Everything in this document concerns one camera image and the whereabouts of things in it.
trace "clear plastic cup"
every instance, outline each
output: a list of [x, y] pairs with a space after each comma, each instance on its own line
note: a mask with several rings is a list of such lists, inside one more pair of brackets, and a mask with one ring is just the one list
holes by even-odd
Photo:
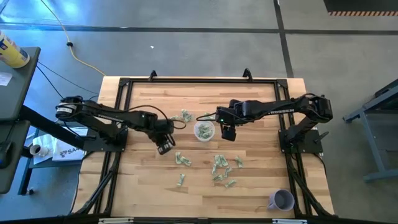
[[[204, 139], [204, 138], [199, 137], [199, 135], [198, 135], [199, 126], [201, 124], [204, 124], [204, 125], [210, 127], [210, 130], [212, 131], [212, 134], [211, 134], [211, 136], [209, 138]], [[210, 141], [210, 139], [213, 138], [214, 134], [216, 133], [216, 128], [214, 127], [214, 124], [211, 121], [198, 121], [193, 127], [193, 133], [195, 134], [195, 136], [198, 138], [199, 141], [208, 142], [208, 141]]]

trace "crumpled dollar bill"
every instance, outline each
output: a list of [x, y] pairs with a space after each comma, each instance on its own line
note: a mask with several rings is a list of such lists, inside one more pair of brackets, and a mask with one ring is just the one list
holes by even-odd
[[215, 175], [217, 171], [217, 164], [213, 164], [213, 170], [211, 171], [212, 175]]
[[216, 161], [216, 165], [218, 165], [219, 167], [223, 166], [219, 155], [214, 156], [214, 161]]
[[182, 118], [182, 117], [180, 117], [179, 115], [174, 115], [174, 116], [172, 116], [171, 118], [169, 118], [170, 120], [172, 120], [172, 121], [175, 121], [175, 120], [177, 120], [177, 121], [184, 121], [184, 119]]
[[217, 181], [217, 180], [223, 180], [223, 179], [224, 179], [224, 177], [223, 177], [223, 175], [222, 175], [222, 174], [220, 174], [220, 175], [217, 175], [217, 176], [213, 177], [213, 181]]
[[180, 158], [180, 160], [181, 160], [181, 162], [183, 163], [183, 164], [185, 164], [186, 166], [191, 166], [191, 161], [189, 160], [189, 159], [187, 159], [187, 158], [185, 158], [185, 157], [181, 157]]
[[175, 163], [176, 164], [181, 164], [181, 152], [176, 152], [175, 153]]
[[182, 183], [184, 182], [184, 177], [185, 174], [180, 174], [180, 181], [177, 183], [177, 186], [182, 186]]
[[185, 122], [189, 122], [193, 118], [192, 114], [190, 114], [186, 109], [182, 109], [181, 114]]
[[211, 135], [213, 135], [213, 129], [211, 128], [211, 126], [209, 124], [200, 124], [198, 127], [198, 136], [199, 138], [203, 138], [203, 139], [208, 139], [211, 137]]
[[226, 188], [232, 187], [235, 183], [236, 183], [236, 180], [231, 180], [231, 181], [229, 181], [229, 182], [225, 185], [225, 187], [226, 187]]
[[236, 161], [236, 163], [238, 164], [238, 167], [239, 167], [239, 168], [243, 168], [243, 161], [242, 161], [241, 158], [239, 158], [239, 156], [236, 156], [236, 157], [235, 157], [235, 161]]
[[220, 155], [220, 160], [223, 166], [228, 166], [228, 162], [226, 161], [224, 155]]
[[225, 169], [224, 178], [227, 178], [227, 177], [228, 177], [228, 173], [231, 172], [231, 171], [232, 171], [232, 168], [231, 168], [231, 167], [227, 167], [227, 168]]

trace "gray metal table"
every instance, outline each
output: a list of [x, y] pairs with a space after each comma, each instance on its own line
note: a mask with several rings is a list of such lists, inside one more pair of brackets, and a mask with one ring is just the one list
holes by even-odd
[[398, 177], [389, 161], [388, 152], [398, 152], [398, 81], [375, 94], [376, 98], [344, 116], [346, 123], [360, 118], [376, 161], [378, 172], [363, 177], [365, 182]]
[[30, 166], [32, 156], [23, 148], [29, 124], [76, 147], [83, 148], [84, 145], [83, 141], [76, 138], [73, 133], [23, 105], [39, 60], [40, 48], [24, 47], [23, 49], [30, 55], [30, 61], [24, 67], [14, 69], [0, 62], [0, 72], [12, 74], [8, 85], [0, 86], [0, 142], [7, 138], [7, 130], [10, 130], [9, 123], [16, 123], [15, 130], [9, 136], [14, 143], [12, 162], [7, 168], [0, 169], [0, 194], [9, 191], [21, 155], [28, 157], [28, 160], [18, 194], [27, 193], [27, 185], [33, 167]]
[[30, 123], [28, 121], [16, 121], [0, 125], [0, 141], [5, 140], [8, 133], [10, 133], [7, 141], [13, 142], [11, 163], [6, 168], [0, 169], [0, 194], [7, 193], [11, 188], [29, 126]]

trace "table leg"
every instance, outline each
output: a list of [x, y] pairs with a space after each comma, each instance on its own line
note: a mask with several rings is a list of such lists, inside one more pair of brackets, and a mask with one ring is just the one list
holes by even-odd
[[27, 190], [28, 185], [29, 185], [29, 181], [30, 181], [30, 176], [32, 175], [32, 169], [29, 168], [30, 165], [30, 160], [32, 158], [28, 158], [26, 161], [26, 165], [25, 165], [25, 171], [24, 174], [22, 175], [22, 180], [21, 180], [21, 184], [19, 186], [19, 190], [18, 190], [18, 195], [31, 195], [33, 194], [33, 190]]

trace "black metal frame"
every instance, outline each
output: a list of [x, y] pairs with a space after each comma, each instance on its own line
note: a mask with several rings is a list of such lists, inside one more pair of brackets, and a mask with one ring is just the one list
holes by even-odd
[[[132, 88], [134, 83], [263, 83], [263, 84], [272, 84], [275, 90], [275, 99], [276, 101], [281, 100], [280, 91], [283, 91], [284, 98], [290, 98], [289, 89], [286, 79], [253, 79], [249, 70], [245, 70], [243, 77], [244, 78], [158, 78], [156, 75], [151, 75], [150, 78], [120, 78], [119, 86], [118, 86], [118, 93], [116, 95], [116, 102], [115, 108], [119, 108], [121, 106], [121, 98], [122, 92], [125, 87], [127, 87], [127, 95], [126, 100], [124, 102], [124, 109], [128, 109], [131, 101], [132, 95]], [[294, 117], [292, 113], [288, 114], [289, 116], [289, 123], [290, 125], [295, 124]], [[284, 116], [282, 114], [279, 115], [279, 123], [281, 129], [286, 129]], [[39, 219], [30, 219], [30, 220], [19, 220], [16, 223], [98, 223], [100, 218], [110, 218], [111, 217], [111, 210], [113, 206], [113, 198], [114, 192], [116, 188], [116, 179], [118, 177], [118, 169], [119, 163], [121, 159], [121, 152], [115, 152], [115, 160], [114, 160], [114, 167], [116, 171], [113, 172], [111, 176], [111, 184], [109, 188], [108, 199], [106, 202], [106, 208], [101, 213], [101, 202], [102, 202], [102, 191], [104, 188], [101, 188], [100, 191], [96, 190], [96, 194], [99, 194], [97, 201], [95, 202], [94, 206], [94, 214], [87, 214], [87, 213], [73, 213], [64, 217], [52, 217], [52, 218], [39, 218]], [[296, 160], [297, 160], [297, 170], [298, 176], [301, 178], [299, 185], [306, 186], [305, 182], [305, 174], [303, 169], [303, 162], [300, 153], [296, 153]], [[101, 178], [100, 183], [104, 179], [109, 179], [108, 173], [108, 166], [109, 166], [109, 159], [111, 157], [111, 152], [105, 152], [103, 167], [101, 171]], [[285, 160], [287, 163], [287, 167], [289, 168], [289, 163], [292, 163], [292, 155], [289, 153], [285, 153]], [[297, 200], [297, 189], [295, 186], [295, 178], [288, 170], [288, 177], [289, 177], [289, 185], [290, 191], [293, 194], [294, 198]], [[312, 208], [309, 202], [310, 198], [307, 198], [305, 194], [303, 194], [304, 198], [304, 205], [305, 205], [305, 214], [303, 214], [299, 208], [298, 203], [294, 206], [294, 214], [296, 220], [306, 220], [308, 223], [375, 223], [363, 220], [351, 220], [345, 218], [338, 218], [337, 216], [315, 216], [312, 215]], [[181, 222], [182, 220], [191, 223], [272, 223], [275, 222], [276, 218], [169, 218], [169, 217], [134, 217], [131, 218], [134, 220], [134, 223], [158, 223], [158, 222]]]

